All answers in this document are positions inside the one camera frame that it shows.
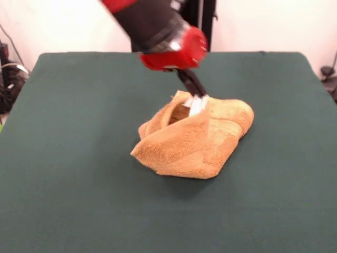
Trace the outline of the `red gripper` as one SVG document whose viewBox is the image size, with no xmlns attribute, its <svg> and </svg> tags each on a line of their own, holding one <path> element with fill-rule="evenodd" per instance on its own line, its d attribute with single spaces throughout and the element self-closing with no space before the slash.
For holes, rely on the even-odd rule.
<svg viewBox="0 0 337 253">
<path fill-rule="evenodd" d="M 176 69 L 180 81 L 191 96 L 202 98 L 207 95 L 205 87 L 192 70 L 205 58 L 207 40 L 204 33 L 195 26 L 186 28 L 180 40 L 169 43 L 171 50 L 150 54 L 141 54 L 142 63 L 151 70 L 165 71 Z"/>
</svg>

